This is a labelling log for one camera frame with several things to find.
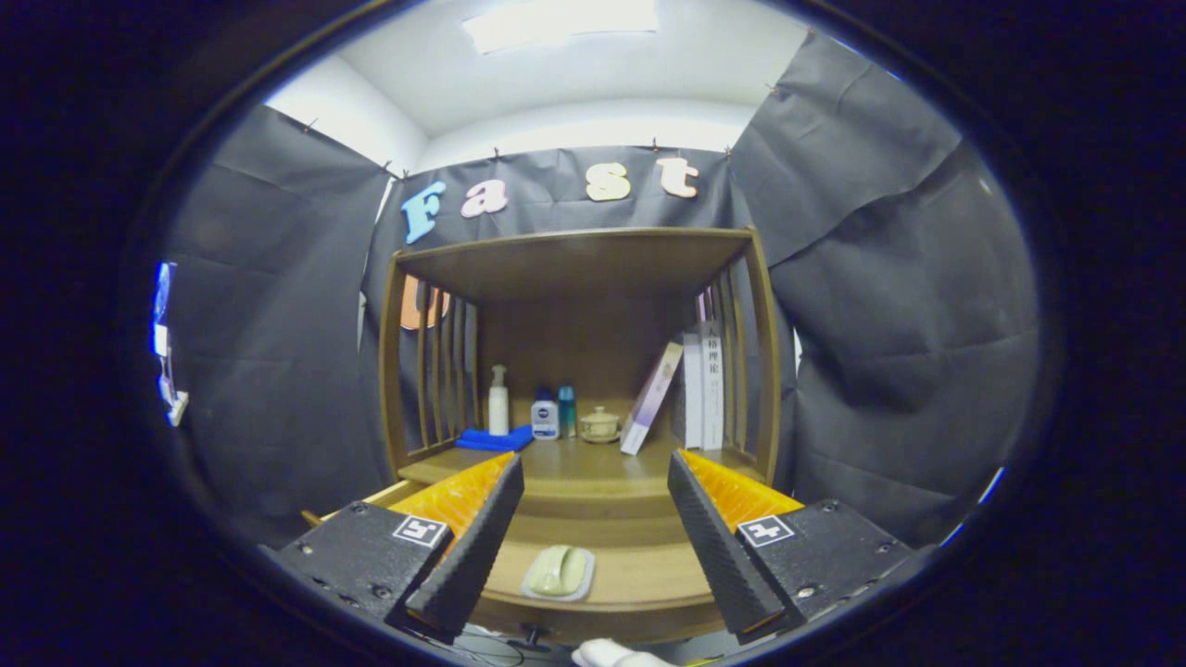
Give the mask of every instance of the book spine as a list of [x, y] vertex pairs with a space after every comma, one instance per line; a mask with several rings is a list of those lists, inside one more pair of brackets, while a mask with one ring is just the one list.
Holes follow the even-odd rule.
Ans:
[[663, 405], [663, 398], [671, 386], [671, 380], [680, 370], [680, 357], [682, 354], [682, 344], [676, 342], [668, 343], [655, 369], [651, 370], [643, 392], [635, 402], [635, 408], [630, 411], [630, 418], [627, 419], [630, 427], [623, 434], [621, 447], [619, 447], [619, 451], [623, 453], [636, 455], [643, 446], [643, 440], [646, 438], [646, 432], [650, 431], [651, 424], [655, 423], [655, 417]]
[[697, 450], [704, 442], [704, 388], [701, 380], [704, 369], [700, 333], [683, 336], [683, 395], [681, 396], [683, 420], [681, 423], [683, 446]]
[[703, 449], [719, 450], [725, 444], [725, 373], [721, 331], [716, 322], [706, 322], [701, 332], [704, 381]]

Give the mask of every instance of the wooden shelf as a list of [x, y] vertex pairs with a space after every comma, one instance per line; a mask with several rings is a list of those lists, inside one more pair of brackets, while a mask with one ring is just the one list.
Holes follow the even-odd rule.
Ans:
[[[671, 437], [648, 439], [638, 456], [618, 451], [618, 443], [534, 440], [523, 451], [523, 498], [519, 513], [570, 519], [675, 516], [667, 488]], [[761, 479], [753, 464], [734, 450], [701, 452], [744, 475]], [[498, 452], [452, 447], [401, 468], [403, 479], [433, 484]]]
[[404, 273], [479, 305], [557, 296], [691, 293], [745, 252], [744, 229], [635, 228], [531, 234], [400, 256]]
[[[508, 368], [512, 424], [530, 420], [540, 386], [572, 385], [579, 415], [601, 405], [625, 417], [664, 345], [691, 325], [703, 305], [722, 324], [722, 363], [732, 383], [725, 390], [727, 446], [704, 455], [770, 481], [780, 364], [773, 294], [752, 228], [514, 236], [401, 250], [388, 267], [380, 381], [388, 451], [401, 482], [376, 495], [384, 498], [380, 504], [389, 507], [385, 500], [394, 502], [498, 456], [453, 446], [457, 430], [486, 426], [482, 417], [492, 364]], [[742, 271], [748, 293], [733, 278]], [[412, 279], [435, 290], [406, 290]], [[410, 304], [410, 312], [420, 315], [414, 341], [403, 329], [406, 293], [419, 294]], [[431, 326], [429, 313], [434, 307], [440, 312], [445, 298], [455, 315]], [[744, 299], [753, 304], [761, 361], [755, 436], [745, 426], [746, 407], [738, 408], [729, 396], [729, 387], [748, 386], [744, 368], [731, 371], [729, 366], [744, 363], [746, 355], [734, 344], [746, 339], [739, 324]], [[408, 344], [414, 345], [410, 354], [401, 354]], [[407, 375], [401, 362], [413, 364], [416, 376], [421, 428], [415, 449], [404, 442], [401, 394]], [[671, 436], [670, 401], [665, 404], [638, 456], [620, 453], [617, 443], [582, 440], [538, 440], [522, 451], [524, 493], [472, 622], [511, 634], [521, 631], [521, 623], [537, 623], [554, 641], [572, 643], [604, 636], [667, 641], [723, 628], [667, 488], [671, 452], [680, 444]], [[458, 413], [474, 417], [442, 430]], [[750, 438], [755, 456], [739, 442]], [[593, 551], [597, 567], [586, 599], [562, 603], [519, 595], [528, 567], [555, 544]]]

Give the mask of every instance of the black fabric backdrop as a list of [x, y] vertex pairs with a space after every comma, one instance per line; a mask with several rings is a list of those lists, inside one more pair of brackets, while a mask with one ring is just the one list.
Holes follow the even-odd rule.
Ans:
[[904, 83], [809, 36], [733, 154], [803, 343], [793, 482], [942, 540], [1002, 464], [1038, 371], [1033, 265], [1001, 188]]
[[167, 240], [181, 427], [229, 515], [279, 546], [387, 481], [365, 428], [358, 282], [388, 182], [272, 109], [229, 136]]
[[[661, 188], [667, 157], [699, 170], [695, 198]], [[599, 163], [626, 166], [627, 197], [588, 198], [585, 171]], [[463, 218], [468, 188], [495, 178], [506, 208]], [[391, 482], [377, 370], [387, 260], [406, 246], [401, 204], [438, 179], [435, 227], [414, 249], [757, 225], [784, 316], [774, 487], [839, 497], [916, 546], [958, 523], [1026, 415], [1039, 315], [1019, 224], [949, 122], [834, 40], [808, 38], [732, 157], [604, 147], [453, 165], [396, 180], [377, 222], [384, 172], [260, 108], [195, 188], [165, 259], [179, 265], [170, 313], [178, 387], [191, 396], [183, 427], [211, 487], [261, 541], [299, 534], [301, 509], [329, 512]], [[402, 349], [415, 415], [415, 350]], [[415, 420], [406, 426], [419, 443]]]

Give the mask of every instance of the blue towel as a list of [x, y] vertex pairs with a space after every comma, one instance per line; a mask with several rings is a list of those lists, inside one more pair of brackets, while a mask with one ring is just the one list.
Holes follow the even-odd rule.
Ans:
[[506, 436], [491, 436], [489, 431], [467, 428], [457, 446], [490, 452], [517, 452], [531, 442], [531, 426], [524, 425]]

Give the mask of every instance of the white bottle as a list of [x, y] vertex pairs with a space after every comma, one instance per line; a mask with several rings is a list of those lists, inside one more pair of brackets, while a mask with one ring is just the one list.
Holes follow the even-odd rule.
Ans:
[[531, 404], [531, 437], [536, 440], [555, 440], [560, 436], [560, 406], [551, 399], [551, 392], [540, 387]]
[[510, 400], [506, 398], [506, 386], [503, 383], [503, 374], [506, 367], [498, 364], [493, 368], [495, 381], [490, 385], [489, 414], [491, 436], [505, 436], [510, 433]]

